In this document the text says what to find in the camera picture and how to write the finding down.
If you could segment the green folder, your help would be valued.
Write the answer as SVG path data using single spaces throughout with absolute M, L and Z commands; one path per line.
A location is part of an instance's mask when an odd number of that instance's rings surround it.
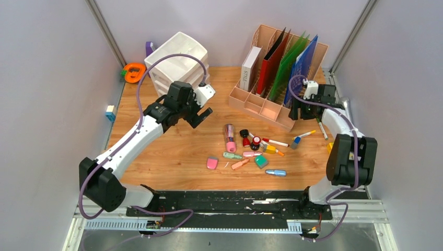
M 280 61 L 279 68 L 271 88 L 271 91 L 268 95 L 269 101 L 276 101 L 279 97 L 280 93 L 287 85 L 287 81 L 289 80 L 289 74 L 292 69 L 292 65 L 296 62 L 297 57 L 301 54 L 301 52 L 305 49 L 306 44 L 308 42 L 309 36 L 305 36 L 305 31 L 303 34 L 295 40 L 295 37 L 292 37 L 291 42 L 295 41 L 291 47 L 289 47 L 284 54 L 282 60 Z

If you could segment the blue folder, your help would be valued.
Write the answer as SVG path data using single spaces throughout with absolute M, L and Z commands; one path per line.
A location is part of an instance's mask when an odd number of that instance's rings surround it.
M 318 35 L 316 35 L 310 43 L 306 46 L 306 48 L 302 51 L 302 53 L 297 57 L 296 62 L 292 66 L 292 71 L 289 79 L 291 79 L 295 75 L 303 75 L 304 78 L 308 78 L 308 72 L 311 66 L 313 54 L 316 49 L 318 41 Z M 288 84 L 285 98 L 284 98 L 284 106 L 289 108 L 292 104 L 292 94 L 289 90 L 292 90 L 295 94 L 299 94 L 302 90 L 303 78 L 299 77 L 295 79 L 295 82 L 292 84 Z

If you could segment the red round stamp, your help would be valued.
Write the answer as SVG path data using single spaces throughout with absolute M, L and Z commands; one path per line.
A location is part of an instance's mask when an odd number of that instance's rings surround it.
M 258 151 L 260 149 L 260 144 L 261 144 L 261 138 L 258 136 L 254 136 L 252 138 L 251 144 L 250 144 L 250 148 L 253 151 Z

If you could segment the red folder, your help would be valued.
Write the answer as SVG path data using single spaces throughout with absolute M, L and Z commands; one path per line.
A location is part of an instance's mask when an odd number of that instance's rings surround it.
M 279 68 L 280 61 L 283 57 L 286 44 L 290 35 L 286 32 L 286 27 L 275 37 L 274 42 L 268 49 L 266 55 L 263 58 L 260 75 L 256 88 L 256 95 L 265 97 L 266 90 L 271 86 L 275 79 L 277 70 Z

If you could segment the pink plastic file organizer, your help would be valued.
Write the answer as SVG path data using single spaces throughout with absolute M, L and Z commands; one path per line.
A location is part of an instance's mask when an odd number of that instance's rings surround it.
M 261 49 L 251 73 L 241 73 L 228 97 L 230 107 L 285 131 L 295 122 L 289 116 L 291 101 L 287 85 L 294 73 L 297 58 L 302 67 L 297 72 L 313 79 L 321 70 L 328 45 L 305 33 L 259 25 L 251 46 Z

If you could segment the white hardcover book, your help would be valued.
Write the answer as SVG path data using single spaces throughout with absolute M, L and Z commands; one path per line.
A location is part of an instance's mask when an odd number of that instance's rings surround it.
M 247 92 L 252 88 L 255 65 L 259 58 L 262 48 L 253 46 L 241 66 L 241 78 L 239 88 Z

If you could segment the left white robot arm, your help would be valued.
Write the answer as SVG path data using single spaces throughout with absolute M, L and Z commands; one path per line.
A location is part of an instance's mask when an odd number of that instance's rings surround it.
M 156 215 L 160 202 L 147 186 L 125 185 L 120 182 L 127 168 L 154 140 L 161 137 L 180 119 L 196 128 L 213 111 L 201 109 L 215 95 L 209 84 L 191 84 L 175 81 L 168 92 L 142 111 L 136 124 L 106 152 L 79 163 L 79 209 L 85 218 L 83 197 L 87 197 L 101 211 L 112 212 L 120 206 L 140 207 L 147 216 Z

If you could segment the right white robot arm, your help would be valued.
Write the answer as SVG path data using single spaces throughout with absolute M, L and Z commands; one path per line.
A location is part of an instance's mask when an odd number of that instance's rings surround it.
M 345 107 L 334 97 L 335 86 L 305 83 L 305 93 L 293 92 L 292 113 L 295 118 L 317 118 L 334 136 L 326 166 L 326 175 L 317 184 L 308 186 L 298 204 L 304 218 L 326 211 L 330 201 L 345 191 L 370 185 L 373 180 L 378 142 L 364 136 L 353 125 Z

